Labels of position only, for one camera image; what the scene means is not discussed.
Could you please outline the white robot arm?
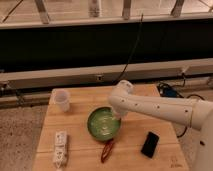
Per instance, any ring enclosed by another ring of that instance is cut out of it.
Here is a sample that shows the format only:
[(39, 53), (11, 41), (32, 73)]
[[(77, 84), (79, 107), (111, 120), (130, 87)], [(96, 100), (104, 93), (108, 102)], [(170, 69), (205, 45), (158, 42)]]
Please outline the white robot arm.
[(198, 130), (201, 135), (192, 171), (213, 171), (213, 102), (134, 95), (127, 80), (113, 88), (108, 102), (117, 118), (131, 111)]

